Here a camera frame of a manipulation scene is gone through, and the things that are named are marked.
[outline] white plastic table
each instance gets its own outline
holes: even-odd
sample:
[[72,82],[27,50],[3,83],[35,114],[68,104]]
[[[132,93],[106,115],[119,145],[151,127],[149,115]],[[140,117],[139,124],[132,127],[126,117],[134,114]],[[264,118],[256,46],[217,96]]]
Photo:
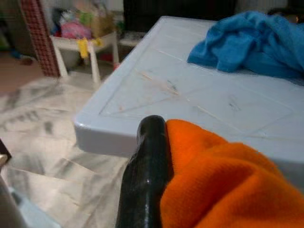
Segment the white plastic table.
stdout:
[[162,17],[75,117],[79,147],[130,157],[139,122],[157,114],[304,163],[303,80],[188,64],[213,24]]
[[[100,39],[102,40],[102,44],[103,44],[101,47],[94,45],[93,42],[90,40],[88,41],[88,45],[87,45],[88,53],[90,54],[90,59],[91,59],[92,77],[93,77],[93,81],[95,83],[100,83],[99,68],[98,68],[98,62],[97,62],[97,58],[96,58],[97,52],[101,51],[102,49],[105,49],[109,45],[112,45],[113,63],[114,64],[119,63],[116,32],[114,31],[106,36],[100,37]],[[63,78],[68,78],[67,68],[63,61],[60,50],[65,49],[65,50],[79,51],[77,40],[61,38],[61,37],[54,37],[54,36],[51,36],[51,40],[53,42],[53,46],[55,49],[55,55],[56,55],[56,59],[58,62],[60,76],[62,76]]]

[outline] floor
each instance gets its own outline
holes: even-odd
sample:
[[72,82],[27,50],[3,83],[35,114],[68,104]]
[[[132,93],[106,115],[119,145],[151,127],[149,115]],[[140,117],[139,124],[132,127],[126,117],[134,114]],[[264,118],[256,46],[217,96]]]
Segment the floor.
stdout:
[[9,52],[0,52],[0,69],[0,95],[14,92],[20,86],[43,77],[37,61],[30,66],[21,65],[20,60],[14,59]]
[[78,149],[72,118],[97,89],[90,77],[40,78],[0,96],[0,138],[13,156],[1,174],[64,228],[115,226],[127,162]]

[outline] blue towel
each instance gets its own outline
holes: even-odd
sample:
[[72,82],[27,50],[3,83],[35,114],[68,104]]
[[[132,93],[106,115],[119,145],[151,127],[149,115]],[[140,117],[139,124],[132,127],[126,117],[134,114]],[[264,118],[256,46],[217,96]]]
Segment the blue towel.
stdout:
[[247,68],[269,76],[298,77],[304,72],[304,25],[259,12],[237,14],[216,23],[188,62],[226,72]]

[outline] orange glove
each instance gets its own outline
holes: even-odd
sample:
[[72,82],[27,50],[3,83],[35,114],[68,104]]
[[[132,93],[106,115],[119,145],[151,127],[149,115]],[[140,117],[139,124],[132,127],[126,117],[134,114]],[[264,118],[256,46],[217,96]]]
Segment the orange glove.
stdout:
[[304,228],[304,197],[258,151],[181,120],[167,122],[173,179],[163,228]]

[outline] white plastic stool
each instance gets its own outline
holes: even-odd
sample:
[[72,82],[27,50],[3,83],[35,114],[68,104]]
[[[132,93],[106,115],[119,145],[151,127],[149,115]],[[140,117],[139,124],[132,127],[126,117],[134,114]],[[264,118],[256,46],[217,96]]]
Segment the white plastic stool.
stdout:
[[[74,50],[79,51],[79,47],[77,44],[76,39],[67,39],[62,37],[54,37],[50,36],[53,42],[53,46],[55,49],[55,54],[59,66],[60,75],[63,78],[68,78],[67,68],[65,66],[65,63],[63,61],[60,49],[66,49],[66,50]],[[99,69],[98,69],[98,63],[97,63],[97,57],[96,53],[101,51],[102,49],[105,49],[109,45],[113,46],[113,64],[116,65],[119,63],[119,56],[118,56],[118,47],[117,47],[117,36],[116,32],[112,32],[106,36],[100,37],[102,40],[102,46],[96,46],[93,44],[92,41],[88,41],[88,52],[90,53],[91,58],[91,66],[92,66],[92,75],[93,75],[93,81],[95,83],[100,82],[100,75],[99,75]]]

